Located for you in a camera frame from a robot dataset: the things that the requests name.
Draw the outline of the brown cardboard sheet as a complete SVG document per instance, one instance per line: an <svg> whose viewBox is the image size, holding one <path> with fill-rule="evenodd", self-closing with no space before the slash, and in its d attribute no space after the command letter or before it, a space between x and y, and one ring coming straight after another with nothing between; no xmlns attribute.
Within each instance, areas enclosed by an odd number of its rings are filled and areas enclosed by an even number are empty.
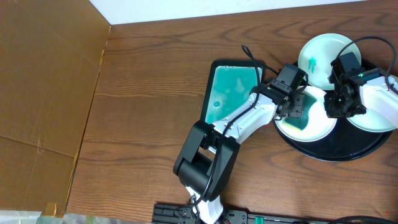
<svg viewBox="0 0 398 224"><path fill-rule="evenodd" d="M1 209L61 217L110 24L89 1L1 2Z"/></svg>

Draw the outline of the white plate with green stain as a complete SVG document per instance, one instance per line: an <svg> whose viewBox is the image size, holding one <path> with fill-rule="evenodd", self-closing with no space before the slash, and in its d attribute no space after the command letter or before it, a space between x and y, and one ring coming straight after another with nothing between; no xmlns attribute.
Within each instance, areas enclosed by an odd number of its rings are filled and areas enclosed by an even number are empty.
<svg viewBox="0 0 398 224"><path fill-rule="evenodd" d="M325 91L314 86L308 86L302 94L310 95L317 99L317 102L309 110L309 122L303 131L294 130L282 124L283 118L280 121L275 121L277 129L282 132L284 136L300 142L313 142L326 137L337 122L336 118L329 118L326 115L324 107Z"/></svg>

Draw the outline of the near mint green plate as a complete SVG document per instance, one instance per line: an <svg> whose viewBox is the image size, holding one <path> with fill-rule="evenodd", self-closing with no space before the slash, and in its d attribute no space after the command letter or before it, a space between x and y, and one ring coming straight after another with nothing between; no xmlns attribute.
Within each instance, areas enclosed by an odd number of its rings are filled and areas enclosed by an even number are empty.
<svg viewBox="0 0 398 224"><path fill-rule="evenodd" d="M382 133L396 129L386 118L369 109L366 110L365 114L357 114L347 118L347 120L357 128L372 133Z"/></svg>

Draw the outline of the black tray with green water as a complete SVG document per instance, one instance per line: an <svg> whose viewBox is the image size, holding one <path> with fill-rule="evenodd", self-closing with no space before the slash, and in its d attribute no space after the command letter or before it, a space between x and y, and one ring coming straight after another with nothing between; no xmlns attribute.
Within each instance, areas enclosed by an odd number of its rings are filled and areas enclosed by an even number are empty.
<svg viewBox="0 0 398 224"><path fill-rule="evenodd" d="M210 67L201 111L200 129L208 134L211 123L219 121L239 108L262 79L264 67L250 60L215 60Z"/></svg>

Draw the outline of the round black serving tray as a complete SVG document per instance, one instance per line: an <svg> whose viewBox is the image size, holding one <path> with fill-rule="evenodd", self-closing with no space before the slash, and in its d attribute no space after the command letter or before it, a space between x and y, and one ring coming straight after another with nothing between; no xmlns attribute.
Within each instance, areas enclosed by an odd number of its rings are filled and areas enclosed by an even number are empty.
<svg viewBox="0 0 398 224"><path fill-rule="evenodd" d="M282 121L275 121L274 126L282 139L301 153L323 161L351 161L366 156L381 147L390 137L392 131L372 133L361 130L348 119L337 119L326 128L326 133L316 141L303 142L289 137L288 126Z"/></svg>

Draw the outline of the green yellow sponge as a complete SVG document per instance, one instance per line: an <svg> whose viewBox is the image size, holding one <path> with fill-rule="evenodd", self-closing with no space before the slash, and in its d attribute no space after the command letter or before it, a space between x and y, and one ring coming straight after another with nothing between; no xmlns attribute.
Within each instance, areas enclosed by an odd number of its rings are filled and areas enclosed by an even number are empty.
<svg viewBox="0 0 398 224"><path fill-rule="evenodd" d="M309 122L309 110L316 102L317 102L316 98L307 95L306 93L303 94L302 116L300 118L293 118L293 117L285 118L282 121L282 124L294 130L303 131L307 127Z"/></svg>

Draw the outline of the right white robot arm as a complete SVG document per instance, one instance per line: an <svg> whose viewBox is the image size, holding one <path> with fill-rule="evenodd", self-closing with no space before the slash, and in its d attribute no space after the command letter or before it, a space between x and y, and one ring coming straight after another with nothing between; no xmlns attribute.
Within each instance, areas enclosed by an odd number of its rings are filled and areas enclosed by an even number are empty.
<svg viewBox="0 0 398 224"><path fill-rule="evenodd" d="M394 77L380 68L334 72L332 77L334 91L325 95L329 118L362 118L357 127L370 132L383 132L383 121L397 127L397 93L389 86L396 83Z"/></svg>

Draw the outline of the far mint green plate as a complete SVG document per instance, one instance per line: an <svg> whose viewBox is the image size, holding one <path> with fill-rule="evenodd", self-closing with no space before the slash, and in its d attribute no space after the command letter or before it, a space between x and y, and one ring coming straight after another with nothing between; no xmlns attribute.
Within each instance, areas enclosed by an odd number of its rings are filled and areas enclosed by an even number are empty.
<svg viewBox="0 0 398 224"><path fill-rule="evenodd" d="M309 40L298 57L298 67L308 74L309 84L322 90L334 90L329 82L331 62L340 50L352 42L341 34L322 34Z"/></svg>

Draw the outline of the mint green plate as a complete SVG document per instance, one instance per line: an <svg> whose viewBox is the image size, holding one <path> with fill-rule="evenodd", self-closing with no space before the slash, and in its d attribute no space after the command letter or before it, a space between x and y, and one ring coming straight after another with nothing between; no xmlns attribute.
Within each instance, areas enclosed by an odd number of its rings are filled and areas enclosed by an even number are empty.
<svg viewBox="0 0 398 224"><path fill-rule="evenodd" d="M396 129L386 118L369 109L366 110L365 114L357 114L347 118L347 120L357 128L372 133L382 133Z"/></svg>
<svg viewBox="0 0 398 224"><path fill-rule="evenodd" d="M334 90L329 82L331 62L340 50L352 42L341 34L322 34L309 40L298 57L298 67L308 74L309 84L322 90Z"/></svg>

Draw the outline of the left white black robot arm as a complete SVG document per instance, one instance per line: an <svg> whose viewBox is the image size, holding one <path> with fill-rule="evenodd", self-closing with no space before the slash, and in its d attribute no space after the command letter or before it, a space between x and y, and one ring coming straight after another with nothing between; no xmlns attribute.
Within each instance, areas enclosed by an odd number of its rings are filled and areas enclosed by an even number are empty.
<svg viewBox="0 0 398 224"><path fill-rule="evenodd" d="M197 121L174 164L173 172L190 194L196 220L215 223L223 213L220 194L231 176L241 143L276 117L286 117L303 102L304 87L261 83L231 114L214 123Z"/></svg>

